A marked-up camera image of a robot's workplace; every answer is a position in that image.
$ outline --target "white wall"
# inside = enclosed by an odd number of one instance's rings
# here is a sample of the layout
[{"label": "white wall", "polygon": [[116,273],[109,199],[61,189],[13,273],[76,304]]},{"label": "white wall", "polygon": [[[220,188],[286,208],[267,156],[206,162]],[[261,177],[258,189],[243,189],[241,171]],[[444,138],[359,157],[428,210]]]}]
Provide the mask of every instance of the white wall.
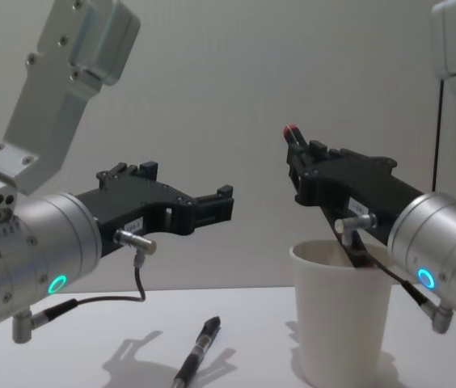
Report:
[{"label": "white wall", "polygon": [[[288,285],[288,247],[330,236],[293,201],[281,128],[399,161],[429,190],[438,82],[433,0],[126,0],[142,28],[123,78],[91,101],[66,164],[41,193],[84,192],[117,162],[160,163],[191,195],[235,187],[234,220],[153,235],[149,288]],[[0,136],[52,2],[0,1]],[[72,290],[132,289],[132,253]]]}]

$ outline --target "pen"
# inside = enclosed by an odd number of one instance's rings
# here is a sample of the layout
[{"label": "pen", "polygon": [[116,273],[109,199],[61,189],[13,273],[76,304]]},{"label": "pen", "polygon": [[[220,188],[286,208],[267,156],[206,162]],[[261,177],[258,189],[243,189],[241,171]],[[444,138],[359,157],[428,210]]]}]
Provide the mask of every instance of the pen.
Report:
[{"label": "pen", "polygon": [[172,388],[186,388],[205,358],[205,354],[221,329],[221,319],[214,317],[205,322],[203,330],[197,337],[196,345],[190,352],[183,366],[174,377]]},{"label": "pen", "polygon": [[289,124],[284,127],[284,137],[289,144],[298,144],[302,148],[307,148],[308,146],[300,129],[294,124]]}]

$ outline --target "cable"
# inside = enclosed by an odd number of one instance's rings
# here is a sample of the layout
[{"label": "cable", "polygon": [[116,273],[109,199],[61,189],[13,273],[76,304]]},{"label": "cable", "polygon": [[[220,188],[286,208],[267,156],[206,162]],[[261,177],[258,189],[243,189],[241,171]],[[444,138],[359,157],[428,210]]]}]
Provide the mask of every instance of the cable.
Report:
[{"label": "cable", "polygon": [[433,183],[432,192],[437,190],[437,173],[438,173],[438,155],[440,153],[440,135],[441,135],[441,115],[444,107],[444,81],[440,81],[440,96],[438,100],[438,118],[437,118],[437,144],[435,145],[435,159],[433,163]]},{"label": "cable", "polygon": [[134,280],[137,282],[138,292],[140,293],[140,298],[142,302],[146,301],[146,291],[144,290],[143,285],[141,285],[140,280],[140,268],[134,269]]},{"label": "cable", "polygon": [[378,259],[376,259],[373,255],[371,255],[368,251],[355,251],[355,254],[361,254],[366,256],[366,258],[370,259],[374,262],[374,264],[379,268],[381,271],[386,273],[392,279],[398,281],[400,285],[402,285],[403,289],[413,298],[417,305],[422,306],[423,304],[428,302],[428,298],[408,280],[403,279],[396,273],[393,273],[388,269],[383,263],[381,263]]},{"label": "cable", "polygon": [[77,299],[70,299],[66,302],[62,302],[58,305],[53,307],[49,307],[41,311],[38,314],[43,314],[47,318],[48,322],[53,321],[55,318],[61,317],[63,314],[73,310],[76,307],[81,305],[86,305],[87,303],[95,303],[95,302],[137,302],[142,303],[146,300],[146,291],[144,290],[143,285],[141,285],[140,279],[140,268],[134,269],[134,280],[137,283],[138,292],[140,293],[140,297],[89,297],[87,299],[82,299],[78,301]]}]

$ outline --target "white paper cup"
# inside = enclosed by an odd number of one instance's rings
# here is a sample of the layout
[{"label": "white paper cup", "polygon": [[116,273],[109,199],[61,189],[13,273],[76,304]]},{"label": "white paper cup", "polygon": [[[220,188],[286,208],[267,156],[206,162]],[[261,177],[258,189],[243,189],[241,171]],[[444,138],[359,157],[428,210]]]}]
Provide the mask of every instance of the white paper cup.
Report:
[{"label": "white paper cup", "polygon": [[[369,252],[391,266],[386,249]],[[348,266],[333,240],[300,243],[293,259],[302,368],[316,388],[370,388],[377,374],[391,279]]]}]

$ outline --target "white tabletop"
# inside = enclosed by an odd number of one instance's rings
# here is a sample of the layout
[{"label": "white tabletop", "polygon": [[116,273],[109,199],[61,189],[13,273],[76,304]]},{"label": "white tabletop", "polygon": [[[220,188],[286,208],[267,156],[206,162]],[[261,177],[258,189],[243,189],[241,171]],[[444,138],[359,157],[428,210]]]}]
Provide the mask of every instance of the white tabletop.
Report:
[{"label": "white tabletop", "polygon": [[[57,295],[34,309],[69,297]],[[219,315],[222,330],[192,388],[306,388],[295,340],[294,290],[149,292],[145,304],[81,306],[35,331],[27,345],[0,324],[0,387],[167,388],[199,334]],[[380,361],[381,388],[456,388],[456,318],[447,335],[394,287]]]}]

